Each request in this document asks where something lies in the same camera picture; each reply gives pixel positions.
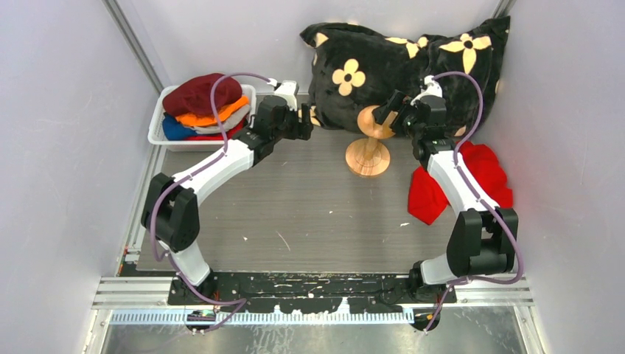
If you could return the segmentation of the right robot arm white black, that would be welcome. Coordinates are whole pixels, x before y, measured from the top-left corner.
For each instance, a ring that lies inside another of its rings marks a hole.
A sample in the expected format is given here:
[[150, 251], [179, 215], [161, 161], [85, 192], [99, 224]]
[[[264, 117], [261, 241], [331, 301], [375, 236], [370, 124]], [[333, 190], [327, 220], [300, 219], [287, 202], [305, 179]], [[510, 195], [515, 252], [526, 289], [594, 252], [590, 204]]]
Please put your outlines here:
[[374, 109], [377, 123], [411, 138], [413, 155], [441, 188], [456, 214], [456, 222], [443, 255], [415, 263], [407, 288], [417, 302], [429, 302], [450, 282], [509, 273], [516, 263], [514, 243], [518, 217], [502, 209], [470, 174], [457, 143], [445, 135], [444, 98], [401, 91]]

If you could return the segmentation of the dark red bucket hat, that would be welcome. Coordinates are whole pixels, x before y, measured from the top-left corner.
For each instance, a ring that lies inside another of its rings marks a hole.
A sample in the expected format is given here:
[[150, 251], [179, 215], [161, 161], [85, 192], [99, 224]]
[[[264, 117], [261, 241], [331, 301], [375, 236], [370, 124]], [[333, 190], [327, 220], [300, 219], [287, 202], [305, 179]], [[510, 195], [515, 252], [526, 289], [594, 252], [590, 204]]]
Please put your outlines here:
[[[223, 76], [221, 73], [213, 73], [186, 81], [164, 97], [162, 100], [164, 111], [172, 116], [212, 115], [210, 94], [215, 83]], [[227, 77], [214, 90], [215, 108], [220, 110], [235, 103], [242, 96], [241, 85], [232, 77]]]

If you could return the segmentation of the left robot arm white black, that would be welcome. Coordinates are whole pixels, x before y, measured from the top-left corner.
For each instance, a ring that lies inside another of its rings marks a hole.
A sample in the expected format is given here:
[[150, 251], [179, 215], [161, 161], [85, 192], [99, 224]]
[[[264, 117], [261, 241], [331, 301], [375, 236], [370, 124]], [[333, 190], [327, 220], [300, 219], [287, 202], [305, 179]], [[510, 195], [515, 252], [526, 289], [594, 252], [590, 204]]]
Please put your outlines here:
[[258, 105], [252, 122], [212, 155], [173, 176], [152, 177], [142, 226], [150, 235], [155, 258], [172, 262], [187, 284], [186, 295], [195, 303], [204, 305], [215, 293], [212, 269], [197, 242], [201, 204], [227, 181], [272, 154], [278, 142], [307, 141], [313, 128], [307, 104], [293, 108], [287, 98], [269, 95]]

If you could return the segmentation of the wooden hat stand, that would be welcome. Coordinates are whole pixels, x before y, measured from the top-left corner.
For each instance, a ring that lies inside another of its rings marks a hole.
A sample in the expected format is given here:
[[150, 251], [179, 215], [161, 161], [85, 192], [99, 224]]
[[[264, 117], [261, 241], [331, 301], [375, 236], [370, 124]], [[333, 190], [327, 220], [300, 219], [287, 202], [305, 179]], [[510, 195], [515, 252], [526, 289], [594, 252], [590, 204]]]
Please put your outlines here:
[[384, 173], [391, 161], [388, 148], [382, 143], [396, 134], [386, 121], [377, 123], [374, 110], [379, 105], [365, 107], [357, 117], [357, 125], [366, 136], [353, 141], [346, 149], [345, 160], [348, 168], [357, 176], [373, 178]]

